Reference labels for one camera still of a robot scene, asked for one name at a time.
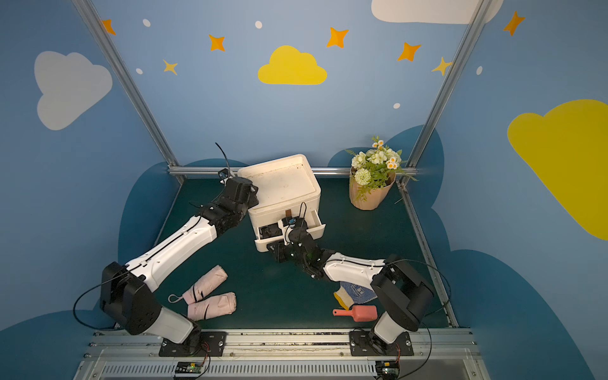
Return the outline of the white drawer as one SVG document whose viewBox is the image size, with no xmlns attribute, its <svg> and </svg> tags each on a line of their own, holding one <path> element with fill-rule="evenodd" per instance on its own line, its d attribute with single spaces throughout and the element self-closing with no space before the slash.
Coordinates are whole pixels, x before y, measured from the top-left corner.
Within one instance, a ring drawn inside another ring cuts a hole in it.
<svg viewBox="0 0 608 380">
<path fill-rule="evenodd" d="M 317 245 L 315 240 L 323 236 L 325 229 L 326 225 L 321 222 L 317 211 L 313 210 L 306 215 L 301 212 L 298 215 L 284 216 L 274 223 L 255 227 L 254 242 L 261 253 L 276 251 L 278 245 L 303 246 L 313 252 Z"/>
</svg>

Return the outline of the white three drawer cabinet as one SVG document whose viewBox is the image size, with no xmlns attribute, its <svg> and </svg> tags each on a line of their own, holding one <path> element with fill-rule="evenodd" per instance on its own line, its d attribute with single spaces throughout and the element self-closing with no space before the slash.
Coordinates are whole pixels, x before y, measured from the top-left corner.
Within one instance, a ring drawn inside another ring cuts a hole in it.
<svg viewBox="0 0 608 380">
<path fill-rule="evenodd" d="M 318 215 L 321 188 L 305 155 L 247 166 L 239 169 L 237 175 L 258 187 L 259 204 L 249 210 L 255 230 L 277 223 L 286 211 L 303 216 L 310 228 L 321 226 Z"/>
</svg>

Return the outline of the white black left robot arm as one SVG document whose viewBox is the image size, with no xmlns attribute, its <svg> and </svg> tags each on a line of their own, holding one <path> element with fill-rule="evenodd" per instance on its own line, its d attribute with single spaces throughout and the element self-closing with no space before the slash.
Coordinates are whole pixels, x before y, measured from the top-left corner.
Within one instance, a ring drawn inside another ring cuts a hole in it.
<svg viewBox="0 0 608 380">
<path fill-rule="evenodd" d="M 178 345 L 198 336 L 196 324 L 164 307 L 154 292 L 196 251 L 213 242 L 259 204 L 258 187 L 229 177 L 223 191 L 180 229 L 125 265 L 112 262 L 102 272 L 101 310 L 131 335 L 150 333 Z"/>
</svg>

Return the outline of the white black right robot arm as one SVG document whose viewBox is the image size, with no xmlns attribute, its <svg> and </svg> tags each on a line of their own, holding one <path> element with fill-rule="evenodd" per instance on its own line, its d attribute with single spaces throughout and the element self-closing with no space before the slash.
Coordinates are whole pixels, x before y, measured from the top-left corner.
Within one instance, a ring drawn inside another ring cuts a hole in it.
<svg viewBox="0 0 608 380">
<path fill-rule="evenodd" d="M 319 247 L 300 226 L 272 224 L 261 228 L 266 249 L 277 262 L 293 260 L 315 280 L 345 282 L 373 291 L 384 313 L 369 333 L 371 342 L 392 345 L 404 332 L 416 332 L 428 312 L 435 288 L 407 261 L 364 260 Z"/>
</svg>

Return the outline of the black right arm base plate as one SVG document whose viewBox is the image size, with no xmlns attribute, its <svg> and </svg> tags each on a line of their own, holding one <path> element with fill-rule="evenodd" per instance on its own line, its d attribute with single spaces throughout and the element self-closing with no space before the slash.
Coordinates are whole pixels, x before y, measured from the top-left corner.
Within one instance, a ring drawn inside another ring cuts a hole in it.
<svg viewBox="0 0 608 380">
<path fill-rule="evenodd" d="M 372 331 L 354 329 L 349 334 L 352 356 L 414 356 L 408 332 L 403 332 L 394 343 L 388 344 Z"/>
</svg>

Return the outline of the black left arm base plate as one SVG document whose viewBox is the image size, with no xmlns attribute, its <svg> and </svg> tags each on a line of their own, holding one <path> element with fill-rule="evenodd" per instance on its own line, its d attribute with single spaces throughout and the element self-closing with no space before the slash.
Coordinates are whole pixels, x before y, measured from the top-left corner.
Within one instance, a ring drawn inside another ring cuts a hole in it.
<svg viewBox="0 0 608 380">
<path fill-rule="evenodd" d="M 180 344 L 164 339 L 158 355 L 160 357 L 220 357 L 223 355 L 225 340 L 226 332 L 195 330 Z"/>
</svg>

